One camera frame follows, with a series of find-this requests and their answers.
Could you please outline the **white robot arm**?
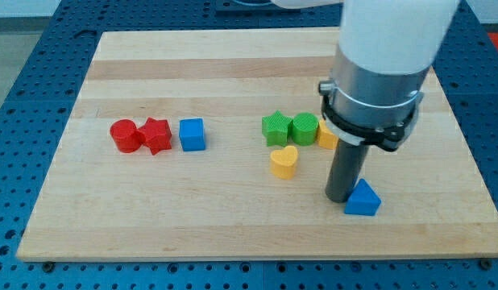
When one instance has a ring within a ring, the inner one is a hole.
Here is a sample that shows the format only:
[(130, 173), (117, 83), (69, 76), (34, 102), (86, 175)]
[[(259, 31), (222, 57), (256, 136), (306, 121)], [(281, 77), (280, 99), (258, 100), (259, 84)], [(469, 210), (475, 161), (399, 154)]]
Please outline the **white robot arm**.
[(421, 86), (458, 0), (344, 0), (334, 66), (318, 85), (341, 140), (395, 151), (417, 121)]

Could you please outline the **yellow block behind arm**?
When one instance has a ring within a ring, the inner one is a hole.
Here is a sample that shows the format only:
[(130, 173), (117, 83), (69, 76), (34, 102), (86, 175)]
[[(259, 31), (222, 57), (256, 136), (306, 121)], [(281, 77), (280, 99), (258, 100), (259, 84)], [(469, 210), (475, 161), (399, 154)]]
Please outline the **yellow block behind arm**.
[(324, 119), (318, 122), (316, 142), (325, 149), (334, 150), (337, 147), (338, 137), (327, 127)]

